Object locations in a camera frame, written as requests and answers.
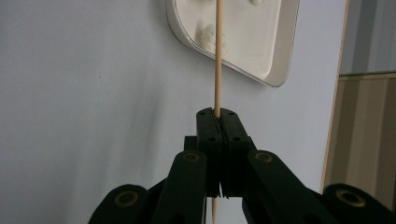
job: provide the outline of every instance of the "black mechanical arm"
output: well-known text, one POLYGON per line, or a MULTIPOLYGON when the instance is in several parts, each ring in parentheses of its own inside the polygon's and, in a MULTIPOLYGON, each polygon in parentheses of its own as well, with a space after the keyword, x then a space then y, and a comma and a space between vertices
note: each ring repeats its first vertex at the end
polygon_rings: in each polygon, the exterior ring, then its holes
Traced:
POLYGON ((196 115, 197 135, 186 136, 169 176, 151 189, 110 191, 89 224, 201 224, 206 197, 242 197, 249 224, 396 223, 396 216, 360 189, 344 184, 323 195, 307 189, 282 160, 257 150, 240 119, 212 108, 196 115))

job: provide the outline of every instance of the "wooden dowel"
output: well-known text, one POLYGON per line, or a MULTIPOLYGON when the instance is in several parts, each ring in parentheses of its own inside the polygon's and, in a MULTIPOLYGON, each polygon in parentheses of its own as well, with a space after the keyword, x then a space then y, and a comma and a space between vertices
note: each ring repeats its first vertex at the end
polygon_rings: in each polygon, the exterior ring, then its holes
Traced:
POLYGON ((222 11, 223 1, 218 0, 216 6, 216 68, 215 68, 215 117, 220 117, 221 102, 221 48, 222 48, 222 11))

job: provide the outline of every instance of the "metal grommet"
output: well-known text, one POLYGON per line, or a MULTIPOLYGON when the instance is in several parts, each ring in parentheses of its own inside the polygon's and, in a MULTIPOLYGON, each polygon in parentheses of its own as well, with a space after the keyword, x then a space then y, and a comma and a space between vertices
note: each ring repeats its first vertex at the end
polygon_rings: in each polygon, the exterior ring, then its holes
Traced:
POLYGON ((199 156, 196 153, 189 152, 183 155, 183 159, 185 161, 196 162, 199 160, 199 156))
POLYGON ((271 155, 264 152, 257 153, 254 156, 254 158, 258 161, 263 161, 263 162, 271 162, 273 160, 271 155))
POLYGON ((363 207, 366 205, 366 201, 360 195, 346 189, 338 189, 335 195, 341 202, 350 206, 363 207))
POLYGON ((114 199, 114 204, 118 207, 129 207, 137 202, 139 195, 133 190, 126 190, 119 193, 114 199))

